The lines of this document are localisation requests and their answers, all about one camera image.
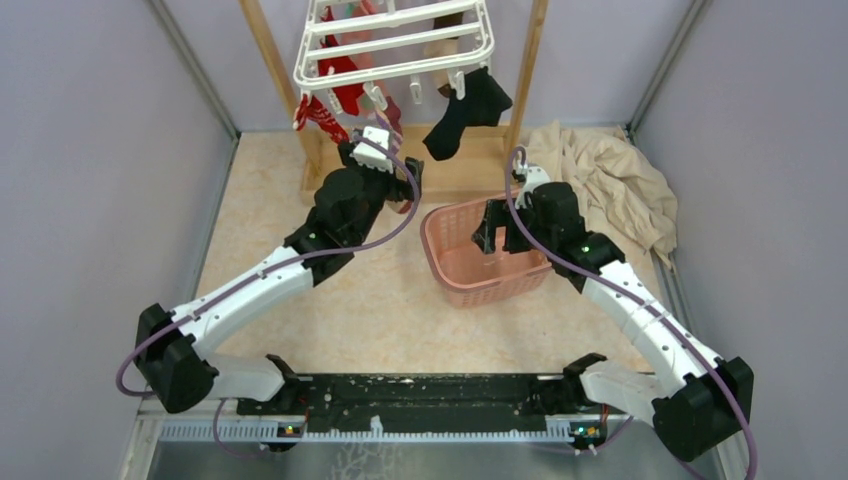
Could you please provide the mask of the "pink plastic laundry basket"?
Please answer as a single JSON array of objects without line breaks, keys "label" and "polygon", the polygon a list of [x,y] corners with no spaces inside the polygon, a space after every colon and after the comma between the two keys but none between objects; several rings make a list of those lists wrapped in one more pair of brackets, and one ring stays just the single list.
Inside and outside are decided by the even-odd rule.
[{"label": "pink plastic laundry basket", "polygon": [[539,252],[510,254],[505,234],[496,234],[496,250],[485,254],[472,241],[481,224],[485,198],[451,204],[429,212],[420,239],[431,273],[455,308],[473,308],[537,289],[552,272]]}]

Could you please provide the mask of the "black sock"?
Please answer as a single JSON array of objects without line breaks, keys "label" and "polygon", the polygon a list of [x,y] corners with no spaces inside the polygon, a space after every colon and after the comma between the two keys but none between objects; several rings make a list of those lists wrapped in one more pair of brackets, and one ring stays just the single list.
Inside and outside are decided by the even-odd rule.
[{"label": "black sock", "polygon": [[445,161],[456,155],[468,127],[495,127],[502,114],[513,106],[511,97],[490,74],[488,67],[467,73],[465,95],[458,98],[452,89],[442,118],[423,139],[430,156]]}]

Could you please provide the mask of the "striped maroon purple sock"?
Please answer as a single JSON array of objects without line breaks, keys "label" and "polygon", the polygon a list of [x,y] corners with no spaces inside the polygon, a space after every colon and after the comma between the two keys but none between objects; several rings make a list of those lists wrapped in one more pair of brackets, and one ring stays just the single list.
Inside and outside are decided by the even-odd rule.
[{"label": "striped maroon purple sock", "polygon": [[[401,111],[394,102],[391,96],[386,98],[386,108],[376,108],[374,110],[375,120],[377,124],[390,132],[390,151],[398,155],[403,143],[403,131],[400,125]],[[391,201],[390,208],[398,213],[405,214],[411,208],[411,201]]]}]

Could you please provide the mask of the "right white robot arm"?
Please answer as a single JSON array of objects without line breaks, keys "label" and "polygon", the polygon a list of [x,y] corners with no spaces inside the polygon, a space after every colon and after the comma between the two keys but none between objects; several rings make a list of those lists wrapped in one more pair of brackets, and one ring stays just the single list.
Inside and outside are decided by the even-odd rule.
[{"label": "right white robot arm", "polygon": [[485,201],[471,236],[485,254],[535,251],[599,306],[651,366],[631,371],[591,353],[563,370],[563,398],[576,412],[596,404],[651,426],[677,459],[691,462],[737,433],[753,471],[758,452],[750,426],[754,374],[740,357],[723,359],[682,327],[643,285],[606,235],[587,229],[564,182]]}]

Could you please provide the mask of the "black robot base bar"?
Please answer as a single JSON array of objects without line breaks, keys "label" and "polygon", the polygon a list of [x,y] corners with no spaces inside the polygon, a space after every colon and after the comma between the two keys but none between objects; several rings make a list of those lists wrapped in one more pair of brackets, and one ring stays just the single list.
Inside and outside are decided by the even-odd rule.
[{"label": "black robot base bar", "polygon": [[292,377],[268,401],[238,399],[210,416],[170,420],[166,441],[554,444],[593,450],[608,410],[576,403],[560,374]]}]

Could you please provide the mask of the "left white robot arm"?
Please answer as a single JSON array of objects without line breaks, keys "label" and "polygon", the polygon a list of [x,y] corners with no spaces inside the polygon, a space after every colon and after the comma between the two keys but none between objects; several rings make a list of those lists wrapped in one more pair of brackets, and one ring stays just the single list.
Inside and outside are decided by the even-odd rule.
[{"label": "left white robot arm", "polygon": [[370,141],[344,142],[338,152],[341,168],[325,177],[304,224],[281,246],[209,294],[170,310],[153,304],[140,314],[132,361],[167,413],[212,399],[263,402],[277,414],[297,406],[297,377],[280,357],[221,355],[219,346],[338,273],[367,246],[386,204],[414,205],[422,194],[422,161],[396,163]]}]

